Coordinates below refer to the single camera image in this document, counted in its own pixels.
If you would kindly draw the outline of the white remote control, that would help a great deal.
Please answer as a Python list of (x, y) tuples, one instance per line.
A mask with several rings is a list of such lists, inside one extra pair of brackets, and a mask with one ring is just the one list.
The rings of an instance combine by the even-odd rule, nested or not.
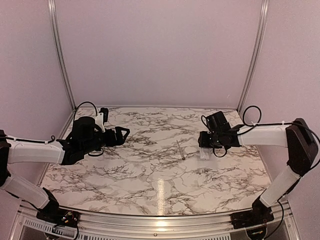
[(201, 147), (199, 149), (199, 154), (200, 154), (200, 159), (201, 160), (209, 160), (211, 158), (211, 149), (210, 148)]

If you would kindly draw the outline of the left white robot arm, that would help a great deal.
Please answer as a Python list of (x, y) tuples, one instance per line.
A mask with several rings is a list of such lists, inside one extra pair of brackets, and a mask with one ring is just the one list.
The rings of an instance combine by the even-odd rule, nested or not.
[(121, 146), (130, 130), (116, 126), (106, 129), (102, 115), (83, 116), (75, 120), (66, 139), (38, 141), (20, 139), (0, 133), (0, 188), (32, 204), (53, 223), (63, 219), (63, 211), (49, 190), (41, 188), (20, 175), (9, 171), (15, 163), (51, 163), (70, 166), (84, 159), (85, 155), (104, 147)]

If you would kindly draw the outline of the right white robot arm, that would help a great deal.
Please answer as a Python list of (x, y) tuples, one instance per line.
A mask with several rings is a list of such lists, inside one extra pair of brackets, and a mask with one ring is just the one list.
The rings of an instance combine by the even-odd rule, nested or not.
[(293, 122), (238, 124), (230, 127), (228, 122), (217, 126), (210, 123), (210, 131), (199, 134), (198, 144), (202, 149), (238, 148), (249, 145), (278, 146), (288, 150), (288, 161), (283, 171), (270, 186), (252, 203), (247, 219), (258, 224), (267, 216), (267, 210), (283, 196), (290, 193), (309, 171), (317, 164), (314, 162), (320, 148), (319, 137), (308, 127), (304, 119)]

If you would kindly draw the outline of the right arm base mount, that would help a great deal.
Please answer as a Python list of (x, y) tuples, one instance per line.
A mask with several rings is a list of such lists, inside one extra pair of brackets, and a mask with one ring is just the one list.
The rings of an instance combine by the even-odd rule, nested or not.
[(230, 215), (230, 219), (234, 229), (241, 229), (266, 224), (275, 218), (272, 209), (269, 207), (235, 212)]

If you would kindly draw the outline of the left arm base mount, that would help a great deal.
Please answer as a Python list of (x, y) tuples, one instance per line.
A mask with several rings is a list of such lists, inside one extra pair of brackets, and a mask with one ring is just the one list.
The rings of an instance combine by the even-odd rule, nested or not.
[(59, 208), (56, 212), (53, 213), (38, 211), (36, 214), (36, 218), (55, 224), (56, 226), (76, 228), (78, 226), (80, 213), (73, 210)]

